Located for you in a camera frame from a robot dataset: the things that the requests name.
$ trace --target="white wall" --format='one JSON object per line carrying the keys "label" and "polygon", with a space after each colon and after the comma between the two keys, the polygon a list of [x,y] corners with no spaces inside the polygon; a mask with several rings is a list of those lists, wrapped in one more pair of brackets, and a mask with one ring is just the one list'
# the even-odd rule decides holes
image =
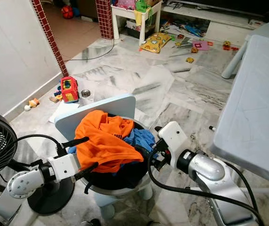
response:
{"label": "white wall", "polygon": [[30,0],[0,0],[0,114],[58,73]]}

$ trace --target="baseboard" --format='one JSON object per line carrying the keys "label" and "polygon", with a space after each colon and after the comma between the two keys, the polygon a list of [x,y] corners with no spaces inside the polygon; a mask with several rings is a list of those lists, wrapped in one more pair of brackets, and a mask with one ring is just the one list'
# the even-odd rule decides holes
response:
{"label": "baseboard", "polygon": [[19,102],[17,105],[15,105],[13,108],[11,108],[9,111],[3,114],[3,117],[6,118],[9,122],[12,121],[14,118],[16,118],[20,113],[24,111],[24,106],[29,104],[29,100],[32,100],[34,98],[40,98],[45,93],[47,93],[51,88],[53,88],[55,85],[59,83],[59,80],[63,77],[62,73],[56,74],[53,78],[48,80],[46,83],[44,83],[42,86],[40,86],[38,89],[36,89],[33,93],[31,93],[29,96],[27,96],[24,100]]}

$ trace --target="red toy truck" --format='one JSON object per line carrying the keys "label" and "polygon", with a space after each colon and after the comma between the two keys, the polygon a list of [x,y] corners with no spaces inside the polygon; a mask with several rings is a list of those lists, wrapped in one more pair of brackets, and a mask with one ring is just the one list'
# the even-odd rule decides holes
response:
{"label": "red toy truck", "polygon": [[79,100],[78,83],[73,77],[63,77],[61,79],[61,95],[65,103]]}

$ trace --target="orange clothing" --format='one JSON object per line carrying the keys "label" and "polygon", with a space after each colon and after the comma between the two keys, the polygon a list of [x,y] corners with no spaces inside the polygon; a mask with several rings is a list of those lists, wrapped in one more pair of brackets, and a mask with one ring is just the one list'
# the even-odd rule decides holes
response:
{"label": "orange clothing", "polygon": [[89,137],[89,141],[77,145],[81,169],[98,162],[99,166],[94,172],[116,173],[121,164],[144,161],[134,147],[122,140],[133,127],[132,120],[120,116],[108,117],[108,113],[100,110],[88,113],[75,131],[75,139]]}

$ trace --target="brick pillar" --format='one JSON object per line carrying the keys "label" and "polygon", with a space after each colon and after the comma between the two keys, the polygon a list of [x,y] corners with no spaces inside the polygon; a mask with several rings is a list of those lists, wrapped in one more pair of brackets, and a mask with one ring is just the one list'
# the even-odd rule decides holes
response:
{"label": "brick pillar", "polygon": [[96,6],[101,36],[105,39],[113,39],[110,0],[96,0]]}
{"label": "brick pillar", "polygon": [[42,5],[40,3],[40,0],[31,0],[32,1],[32,4],[33,4],[33,7],[36,11],[36,14],[37,14],[37,17],[40,21],[40,24],[41,24],[41,27],[43,28],[43,31],[49,41],[49,44],[50,44],[50,47],[51,47],[51,50],[53,51],[55,57],[56,57],[56,60],[58,62],[58,65],[61,69],[61,72],[63,74],[63,76],[69,76],[68,75],[68,71],[67,71],[67,68],[66,68],[66,65],[64,63],[64,60],[61,56],[61,53],[58,49],[58,46],[55,42],[55,38],[54,38],[54,35],[53,35],[53,32],[51,31],[50,29],[50,26],[49,26],[49,23],[48,23],[48,20],[46,19],[45,17],[45,14],[44,14],[44,11],[43,11],[43,8],[42,8]]}

